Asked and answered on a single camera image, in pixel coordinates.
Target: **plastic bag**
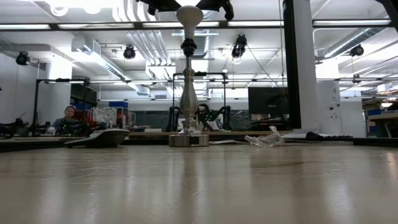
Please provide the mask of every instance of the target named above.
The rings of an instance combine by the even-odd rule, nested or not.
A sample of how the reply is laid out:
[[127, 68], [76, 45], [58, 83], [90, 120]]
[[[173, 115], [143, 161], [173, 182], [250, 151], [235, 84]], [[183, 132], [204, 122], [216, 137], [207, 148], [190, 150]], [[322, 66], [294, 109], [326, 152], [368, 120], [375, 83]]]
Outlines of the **plastic bag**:
[[245, 136], [244, 138], [245, 138], [245, 140], [250, 142], [250, 144], [253, 144], [253, 145], [256, 145], [259, 147], [274, 147], [276, 145], [285, 143], [285, 140], [278, 133], [278, 130], [276, 129], [275, 126], [270, 126], [269, 129], [271, 129], [271, 131], [273, 133], [268, 136], [260, 136], [258, 138]]

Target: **table surface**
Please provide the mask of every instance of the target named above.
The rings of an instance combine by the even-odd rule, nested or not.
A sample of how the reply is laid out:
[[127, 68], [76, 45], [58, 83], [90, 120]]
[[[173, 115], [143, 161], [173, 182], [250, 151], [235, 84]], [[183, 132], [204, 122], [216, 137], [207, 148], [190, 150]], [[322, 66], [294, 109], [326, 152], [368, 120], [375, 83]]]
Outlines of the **table surface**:
[[0, 157], [0, 222], [398, 223], [398, 151], [123, 146]]

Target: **person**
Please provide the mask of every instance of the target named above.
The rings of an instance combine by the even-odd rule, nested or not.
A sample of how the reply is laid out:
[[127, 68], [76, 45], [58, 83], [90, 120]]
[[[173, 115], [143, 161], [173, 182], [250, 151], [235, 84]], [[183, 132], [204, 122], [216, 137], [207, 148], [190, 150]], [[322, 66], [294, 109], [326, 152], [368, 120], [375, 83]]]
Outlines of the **person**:
[[76, 119], [73, 119], [73, 115], [75, 115], [75, 112], [76, 112], [75, 106], [73, 105], [67, 106], [64, 111], [65, 116], [63, 118], [56, 119], [49, 128], [48, 132], [54, 133], [56, 131], [57, 133], [62, 133], [62, 125], [65, 123], [69, 125], [69, 128], [77, 127], [78, 121]]

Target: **computer monitor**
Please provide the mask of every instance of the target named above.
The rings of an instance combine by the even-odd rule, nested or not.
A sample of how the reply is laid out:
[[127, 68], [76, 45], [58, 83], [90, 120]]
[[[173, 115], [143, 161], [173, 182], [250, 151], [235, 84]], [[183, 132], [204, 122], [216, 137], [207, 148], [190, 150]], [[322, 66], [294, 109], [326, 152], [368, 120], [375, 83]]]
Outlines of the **computer monitor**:
[[288, 113], [287, 88], [249, 87], [249, 114], [270, 114], [275, 118]]

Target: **white column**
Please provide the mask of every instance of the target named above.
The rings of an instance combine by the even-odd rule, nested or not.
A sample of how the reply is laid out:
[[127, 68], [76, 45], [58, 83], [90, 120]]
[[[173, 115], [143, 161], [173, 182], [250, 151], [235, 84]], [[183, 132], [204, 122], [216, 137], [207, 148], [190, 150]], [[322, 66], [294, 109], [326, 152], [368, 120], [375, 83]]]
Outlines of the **white column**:
[[[72, 63], [59, 59], [46, 64], [46, 79], [72, 78]], [[70, 84], [40, 84], [38, 99], [39, 124], [53, 123], [64, 116], [65, 108], [70, 104]]]
[[312, 13], [309, 0], [294, 0], [294, 20], [301, 127], [302, 129], [318, 129], [317, 77], [312, 37]]

